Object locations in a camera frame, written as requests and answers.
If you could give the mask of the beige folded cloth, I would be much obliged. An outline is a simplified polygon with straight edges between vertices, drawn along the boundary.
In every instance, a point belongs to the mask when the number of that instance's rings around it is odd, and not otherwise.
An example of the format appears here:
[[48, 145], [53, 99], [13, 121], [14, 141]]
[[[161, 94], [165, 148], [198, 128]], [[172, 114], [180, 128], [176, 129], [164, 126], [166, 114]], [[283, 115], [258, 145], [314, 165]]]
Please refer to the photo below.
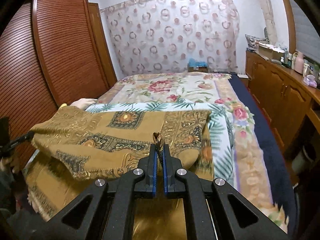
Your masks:
[[77, 107], [81, 110], [86, 110], [90, 105], [93, 105], [96, 103], [97, 103], [97, 99], [81, 98], [71, 103], [71, 106]]

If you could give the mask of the brown louvered wardrobe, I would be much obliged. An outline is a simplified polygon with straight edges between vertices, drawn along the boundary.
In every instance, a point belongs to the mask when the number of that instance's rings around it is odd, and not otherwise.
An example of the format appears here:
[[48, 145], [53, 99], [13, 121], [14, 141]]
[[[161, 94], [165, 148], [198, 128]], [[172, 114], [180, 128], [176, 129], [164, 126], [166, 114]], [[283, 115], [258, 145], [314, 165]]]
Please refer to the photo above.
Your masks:
[[89, 0], [26, 0], [1, 35], [1, 116], [11, 139], [116, 81], [99, 7]]

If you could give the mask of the cardboard box with blue cloth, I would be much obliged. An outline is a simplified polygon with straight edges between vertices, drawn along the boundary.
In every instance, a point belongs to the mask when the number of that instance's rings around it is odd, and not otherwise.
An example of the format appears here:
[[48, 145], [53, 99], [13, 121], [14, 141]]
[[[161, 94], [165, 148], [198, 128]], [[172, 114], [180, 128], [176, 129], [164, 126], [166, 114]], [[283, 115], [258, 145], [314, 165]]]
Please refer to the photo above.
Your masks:
[[195, 59], [190, 59], [188, 61], [188, 72], [202, 72], [202, 73], [208, 73], [209, 67], [207, 62], [204, 61], [197, 61]]

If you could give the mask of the beige tied side curtain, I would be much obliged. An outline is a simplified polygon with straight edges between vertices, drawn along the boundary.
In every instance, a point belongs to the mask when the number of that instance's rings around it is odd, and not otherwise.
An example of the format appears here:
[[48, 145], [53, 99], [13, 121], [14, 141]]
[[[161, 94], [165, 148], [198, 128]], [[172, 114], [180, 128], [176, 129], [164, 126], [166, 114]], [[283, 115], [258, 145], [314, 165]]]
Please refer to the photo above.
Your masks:
[[266, 31], [270, 44], [275, 45], [278, 41], [276, 25], [274, 22], [274, 15], [272, 10], [271, 0], [258, 0], [263, 11]]

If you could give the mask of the lavender tissue pack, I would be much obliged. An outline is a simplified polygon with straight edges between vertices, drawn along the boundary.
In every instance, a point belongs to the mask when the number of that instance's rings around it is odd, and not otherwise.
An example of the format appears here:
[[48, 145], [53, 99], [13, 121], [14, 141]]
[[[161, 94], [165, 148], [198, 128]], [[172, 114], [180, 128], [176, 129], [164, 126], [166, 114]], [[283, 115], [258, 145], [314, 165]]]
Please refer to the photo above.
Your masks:
[[304, 77], [303, 82], [310, 87], [317, 88], [316, 77], [309, 74]]

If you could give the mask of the mustard paisley patterned cloth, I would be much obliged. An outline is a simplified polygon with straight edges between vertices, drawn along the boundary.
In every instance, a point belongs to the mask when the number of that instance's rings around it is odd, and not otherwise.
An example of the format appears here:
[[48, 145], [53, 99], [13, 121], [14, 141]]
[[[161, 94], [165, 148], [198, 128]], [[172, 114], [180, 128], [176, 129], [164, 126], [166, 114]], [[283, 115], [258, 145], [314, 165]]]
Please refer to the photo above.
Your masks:
[[150, 145], [162, 155], [165, 144], [170, 155], [191, 163], [198, 158], [206, 110], [182, 112], [89, 113], [66, 107], [49, 121], [33, 127], [33, 144], [59, 160], [78, 180], [95, 183], [78, 195], [39, 230], [32, 239], [104, 239], [112, 198], [108, 183], [138, 166]]

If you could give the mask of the palm leaf print sheet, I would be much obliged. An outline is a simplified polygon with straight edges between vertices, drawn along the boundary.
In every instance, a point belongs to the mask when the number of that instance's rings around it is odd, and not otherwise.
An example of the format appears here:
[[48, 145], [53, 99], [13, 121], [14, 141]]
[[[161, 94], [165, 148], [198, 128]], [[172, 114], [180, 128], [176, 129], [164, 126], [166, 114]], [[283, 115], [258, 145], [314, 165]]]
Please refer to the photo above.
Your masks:
[[209, 164], [201, 161], [201, 167], [213, 169], [214, 178], [222, 178], [233, 184], [234, 179], [234, 128], [233, 117], [227, 113], [225, 107], [217, 103], [203, 103], [180, 100], [178, 102], [138, 102], [138, 103], [98, 103], [89, 106], [86, 111], [91, 113], [100, 112], [176, 112], [209, 110], [209, 120], [207, 127], [209, 130], [210, 143], [212, 150], [209, 156], [213, 159]]

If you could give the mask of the pink circle patterned curtain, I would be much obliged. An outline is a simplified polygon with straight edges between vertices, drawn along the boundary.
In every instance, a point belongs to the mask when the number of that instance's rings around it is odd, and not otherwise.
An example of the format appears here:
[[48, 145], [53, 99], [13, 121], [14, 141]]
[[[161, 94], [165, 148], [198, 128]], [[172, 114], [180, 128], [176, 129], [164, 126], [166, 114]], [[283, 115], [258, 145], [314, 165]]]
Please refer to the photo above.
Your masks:
[[181, 73], [190, 60], [237, 72], [233, 0], [129, 0], [103, 10], [123, 75]]

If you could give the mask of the open cardboard box on sideboard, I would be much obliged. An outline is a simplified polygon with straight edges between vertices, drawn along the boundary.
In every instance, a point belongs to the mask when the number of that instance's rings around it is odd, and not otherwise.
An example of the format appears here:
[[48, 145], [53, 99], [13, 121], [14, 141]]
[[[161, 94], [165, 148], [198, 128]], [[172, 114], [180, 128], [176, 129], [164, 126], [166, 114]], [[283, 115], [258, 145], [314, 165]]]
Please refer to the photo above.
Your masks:
[[267, 43], [257, 43], [257, 53], [267, 60], [278, 60], [284, 57], [285, 50]]

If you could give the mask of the long wooden sideboard cabinet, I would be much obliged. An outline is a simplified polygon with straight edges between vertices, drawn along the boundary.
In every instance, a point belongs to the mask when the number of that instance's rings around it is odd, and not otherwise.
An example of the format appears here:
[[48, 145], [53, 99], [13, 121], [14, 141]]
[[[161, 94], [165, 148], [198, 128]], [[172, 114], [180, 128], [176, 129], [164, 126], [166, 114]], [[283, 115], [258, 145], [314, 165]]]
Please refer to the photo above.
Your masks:
[[248, 88], [284, 156], [290, 157], [304, 121], [309, 118], [319, 130], [319, 89], [307, 86], [292, 69], [246, 51]]

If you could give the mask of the pink thermos jug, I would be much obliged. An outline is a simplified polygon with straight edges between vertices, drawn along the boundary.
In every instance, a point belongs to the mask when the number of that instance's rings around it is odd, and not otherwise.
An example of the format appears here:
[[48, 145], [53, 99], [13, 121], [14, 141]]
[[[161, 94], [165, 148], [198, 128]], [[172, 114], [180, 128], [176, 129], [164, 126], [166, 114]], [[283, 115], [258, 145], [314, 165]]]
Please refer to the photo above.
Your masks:
[[295, 52], [292, 55], [292, 64], [295, 72], [303, 74], [304, 69], [304, 55], [300, 51]]

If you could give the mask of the grey window roller blind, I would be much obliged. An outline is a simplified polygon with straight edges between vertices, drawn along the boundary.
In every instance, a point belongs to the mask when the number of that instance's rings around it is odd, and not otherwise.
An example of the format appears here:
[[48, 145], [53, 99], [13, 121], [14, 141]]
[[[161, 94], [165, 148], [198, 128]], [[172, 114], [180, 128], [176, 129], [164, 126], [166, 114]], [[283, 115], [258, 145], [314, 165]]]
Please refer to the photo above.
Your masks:
[[296, 30], [296, 48], [308, 58], [319, 63], [319, 35], [300, 6], [289, 0]]

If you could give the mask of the navy blue mattress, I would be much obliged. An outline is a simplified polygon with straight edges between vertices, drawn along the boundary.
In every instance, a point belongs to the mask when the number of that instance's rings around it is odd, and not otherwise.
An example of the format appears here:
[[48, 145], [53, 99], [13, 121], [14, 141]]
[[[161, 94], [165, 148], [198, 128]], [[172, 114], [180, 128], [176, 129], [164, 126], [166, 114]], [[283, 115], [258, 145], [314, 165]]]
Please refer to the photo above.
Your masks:
[[236, 74], [232, 74], [231, 77], [229, 82], [233, 90], [239, 100], [244, 103], [253, 114], [255, 121], [254, 132], [259, 146], [264, 153], [264, 162], [271, 185], [272, 198], [279, 207], [284, 209], [287, 220], [289, 221], [288, 235], [291, 238], [295, 231], [297, 208], [290, 175], [286, 169], [284, 158], [267, 120], [253, 99], [253, 96], [251, 96], [244, 83]]

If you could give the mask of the floral rose bed blanket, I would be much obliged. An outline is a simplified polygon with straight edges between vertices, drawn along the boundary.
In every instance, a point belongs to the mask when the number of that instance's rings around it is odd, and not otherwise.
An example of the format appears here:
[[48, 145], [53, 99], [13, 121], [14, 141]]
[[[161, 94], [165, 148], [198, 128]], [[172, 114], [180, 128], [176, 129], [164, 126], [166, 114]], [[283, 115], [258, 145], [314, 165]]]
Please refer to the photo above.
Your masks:
[[[233, 117], [234, 128], [234, 179], [235, 187], [243, 196], [286, 231], [289, 221], [284, 209], [272, 198], [264, 153], [254, 132], [255, 121], [249, 108], [242, 103], [229, 79], [230, 74], [176, 73], [145, 74], [126, 77], [105, 93], [98, 103], [178, 102], [180, 100], [217, 103], [225, 107]], [[209, 164], [212, 146], [203, 150], [193, 168], [210, 179], [213, 169], [202, 168], [201, 161]]]

